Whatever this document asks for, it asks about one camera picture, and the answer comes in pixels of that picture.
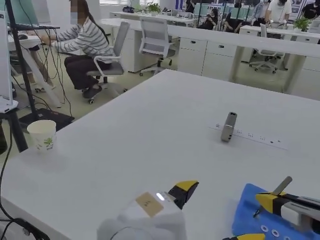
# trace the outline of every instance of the potted plant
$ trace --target potted plant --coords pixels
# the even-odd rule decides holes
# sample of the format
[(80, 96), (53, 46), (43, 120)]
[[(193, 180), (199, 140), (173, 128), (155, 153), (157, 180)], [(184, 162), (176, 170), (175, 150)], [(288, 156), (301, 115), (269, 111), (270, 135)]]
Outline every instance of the potted plant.
[(301, 17), (301, 18), (295, 20), (294, 24), (293, 24), (294, 31), (295, 32), (306, 32), (310, 22), (311, 21), (305, 17)]
[(161, 8), (158, 3), (148, 3), (146, 9), (151, 13), (152, 16), (156, 16), (161, 12)]

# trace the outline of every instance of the window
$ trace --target window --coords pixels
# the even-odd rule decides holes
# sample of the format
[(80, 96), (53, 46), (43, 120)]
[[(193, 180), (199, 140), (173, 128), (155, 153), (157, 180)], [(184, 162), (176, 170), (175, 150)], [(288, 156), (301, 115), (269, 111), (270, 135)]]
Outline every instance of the window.
[[(131, 0), (100, 0), (101, 5), (130, 5)], [(159, 3), (159, 0), (140, 0), (140, 5), (145, 6), (148, 3)]]

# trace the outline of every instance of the power strip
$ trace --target power strip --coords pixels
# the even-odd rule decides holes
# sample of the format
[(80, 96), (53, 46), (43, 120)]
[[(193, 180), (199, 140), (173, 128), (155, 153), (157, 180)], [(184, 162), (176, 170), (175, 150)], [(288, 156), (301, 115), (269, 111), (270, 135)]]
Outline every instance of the power strip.
[[(217, 123), (214, 127), (209, 127), (210, 129), (222, 131), (224, 125)], [(238, 136), (244, 139), (249, 139), (251, 141), (255, 141), (258, 143), (266, 144), (275, 148), (288, 150), (288, 144), (286, 144), (283, 140), (276, 138), (276, 137), (265, 137), (261, 134), (249, 132), (249, 131), (242, 131), (240, 129), (234, 129), (233, 136)]]

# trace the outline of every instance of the white paper cup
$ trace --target white paper cup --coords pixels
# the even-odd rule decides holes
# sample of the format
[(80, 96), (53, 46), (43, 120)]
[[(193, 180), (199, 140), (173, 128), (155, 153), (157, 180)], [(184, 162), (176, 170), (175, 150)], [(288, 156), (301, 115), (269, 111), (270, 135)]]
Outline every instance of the white paper cup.
[(35, 147), (40, 153), (51, 152), (57, 146), (56, 123), (51, 120), (39, 120), (27, 128)]

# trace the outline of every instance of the floor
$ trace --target floor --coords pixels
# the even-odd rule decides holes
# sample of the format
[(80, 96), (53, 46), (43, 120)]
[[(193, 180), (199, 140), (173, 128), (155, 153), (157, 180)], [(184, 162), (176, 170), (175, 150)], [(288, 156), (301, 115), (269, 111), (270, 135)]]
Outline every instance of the floor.
[[(72, 115), (75, 117), (75, 119), (80, 119), (81, 117), (83, 117), (84, 115), (90, 113), (91, 111), (95, 110), (96, 108), (104, 105), (105, 103), (109, 102), (110, 100), (112, 100), (111, 95), (108, 94), (107, 91), (102, 92), (101, 94), (99, 94), (96, 99), (95, 99), (95, 103), (93, 105), (89, 105), (88, 102), (82, 98), (82, 93), (80, 91), (77, 91), (74, 89), (67, 73), (65, 70), (65, 67), (63, 65), (63, 61), (65, 59), (65, 57), (67, 57), (66, 55), (60, 54), (61, 57), (61, 67), (60, 67), (60, 63), (57, 64), (57, 53), (49, 53), (49, 57), (48, 57), (48, 71), (49, 71), (49, 75), (52, 78), (52, 81), (54, 82), (54, 84), (56, 85), (56, 88), (54, 89), (54, 92), (56, 93), (56, 95), (59, 97), (59, 99), (62, 102), (65, 102), (61, 108), (54, 108), (51, 107), (54, 111), (58, 111), (64, 114), (69, 115), (70, 114), (70, 106), (68, 104), (67, 101), (64, 100), (64, 95), (63, 95), (63, 90), (62, 90), (62, 86), (64, 88), (65, 91), (65, 95), (68, 98), (68, 100), (71, 103), (71, 113)], [(39, 51), (39, 56), (41, 57), (42, 60), (45, 59), (45, 54), (42, 50)], [(168, 69), (172, 69), (172, 70), (177, 70), (177, 56), (174, 57), (172, 66), (169, 66), (168, 60), (165, 60), (163, 62), (163, 67), (168, 68)], [(57, 75), (57, 70), (55, 67), (55, 64), (58, 66), (58, 72), (59, 72), (59, 76), (60, 79), (63, 79), (63, 81), (61, 80), (62, 85), (60, 84), (59, 81), (59, 77)], [(248, 86), (252, 86), (252, 87), (256, 87), (256, 88), (262, 88), (262, 89), (267, 89), (267, 90), (271, 90), (271, 91), (276, 91), (276, 92), (282, 92), (282, 85), (283, 85), (283, 76), (284, 76), (285, 72), (278, 70), (278, 72), (276, 74), (272, 74), (270, 71), (268, 70), (261, 70), (258, 72), (254, 71), (254, 68), (250, 68), (248, 64), (242, 63), (240, 65), (239, 71), (238, 71), (238, 75), (237, 75), (237, 83), (239, 84), (244, 84), (244, 85), (248, 85)], [(111, 77), (109, 78), (110, 82), (115, 82), (118, 84), (121, 84), (124, 88), (130, 90), (131, 88), (135, 87), (136, 85), (142, 83), (143, 81), (147, 80), (148, 78), (150, 78), (152, 76), (152, 73), (145, 73), (143, 76), (139, 76), (138, 73), (125, 73), (122, 76), (119, 77)], [(17, 81), (19, 83), (23, 82), (23, 79), (21, 76), (17, 77)], [(23, 98), (26, 98), (26, 94), (25, 92), (23, 92), (22, 90), (19, 90), (17, 87), (17, 93)], [(48, 104), (50, 104), (49, 99), (47, 98), (47, 95), (45, 93), (34, 93), (36, 96), (44, 99)], [(39, 100), (38, 98), (35, 99), (36, 102), (36, 107), (37, 108), (43, 108), (44, 106), (41, 104), (43, 103), (43, 101)], [(18, 112), (19, 117), (25, 116), (26, 114), (29, 114), (31, 111), (30, 109), (27, 107), (25, 109), (22, 109)], [(6, 135), (6, 139), (7, 141), (9, 141), (9, 126), (6, 122), (3, 122), (2, 124), (5, 135)], [(30, 138), (30, 136), (28, 134), (25, 134), (27, 143), (29, 146), (32, 146), (32, 140)], [(18, 150), (17, 147), (15, 146), (15, 143), (13, 143), (13, 147), (10, 153), (10, 157), (15, 156), (16, 154), (18, 154)], [(3, 163), (4, 159), (6, 157), (6, 153), (0, 155), (0, 163)]]

